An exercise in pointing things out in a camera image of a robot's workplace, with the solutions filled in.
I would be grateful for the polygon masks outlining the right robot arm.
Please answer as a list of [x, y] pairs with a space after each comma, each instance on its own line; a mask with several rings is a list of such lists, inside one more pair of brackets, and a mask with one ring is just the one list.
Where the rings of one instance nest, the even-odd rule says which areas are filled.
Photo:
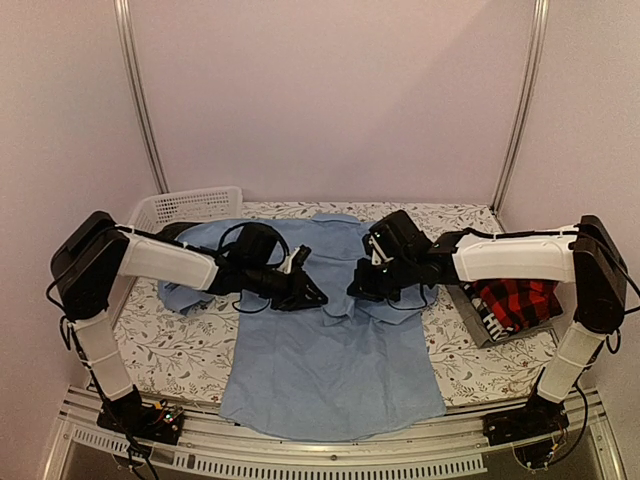
[[517, 415], [517, 427], [527, 436], [539, 435], [554, 422], [554, 404], [565, 400], [627, 314], [628, 270], [594, 215], [556, 230], [489, 234], [466, 228], [431, 241], [399, 210], [374, 223], [363, 245], [365, 255], [347, 292], [372, 302], [397, 301], [404, 289], [415, 285], [498, 279], [575, 285], [573, 323], [537, 381], [535, 400]]

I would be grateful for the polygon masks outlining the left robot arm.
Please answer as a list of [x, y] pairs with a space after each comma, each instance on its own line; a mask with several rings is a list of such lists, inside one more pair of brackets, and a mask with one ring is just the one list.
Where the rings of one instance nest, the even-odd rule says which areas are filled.
[[269, 308], [292, 312], [321, 307], [327, 296], [304, 270], [311, 250], [289, 248], [273, 227], [241, 222], [216, 248], [194, 246], [117, 224], [96, 211], [55, 252], [45, 296], [61, 312], [67, 349], [88, 370], [111, 419], [128, 434], [148, 426], [148, 412], [125, 367], [108, 314], [120, 277], [143, 277], [224, 296], [251, 292]]

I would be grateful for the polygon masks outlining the light blue long sleeve shirt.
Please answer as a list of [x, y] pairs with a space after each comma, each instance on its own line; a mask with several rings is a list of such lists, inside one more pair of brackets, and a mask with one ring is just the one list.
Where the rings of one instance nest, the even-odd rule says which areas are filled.
[[269, 309], [245, 293], [220, 413], [297, 441], [350, 441], [444, 415], [422, 312], [433, 290], [406, 289], [393, 304], [347, 293], [368, 224], [344, 214], [275, 219], [291, 246], [308, 246], [305, 270], [326, 305]]

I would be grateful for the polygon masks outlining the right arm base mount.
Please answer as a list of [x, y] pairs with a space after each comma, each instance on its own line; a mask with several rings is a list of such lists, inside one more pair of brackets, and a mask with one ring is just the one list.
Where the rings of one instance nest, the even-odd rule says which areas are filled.
[[569, 427], [564, 404], [537, 395], [522, 407], [489, 413], [482, 422], [489, 445], [511, 445], [516, 461], [529, 470], [550, 466], [566, 440]]

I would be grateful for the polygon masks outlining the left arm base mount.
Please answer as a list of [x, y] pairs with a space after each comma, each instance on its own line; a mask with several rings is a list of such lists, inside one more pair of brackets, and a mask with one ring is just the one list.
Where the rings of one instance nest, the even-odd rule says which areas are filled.
[[184, 410], [165, 399], [144, 402], [139, 390], [118, 400], [102, 400], [97, 425], [103, 429], [129, 435], [135, 439], [177, 445], [184, 425]]

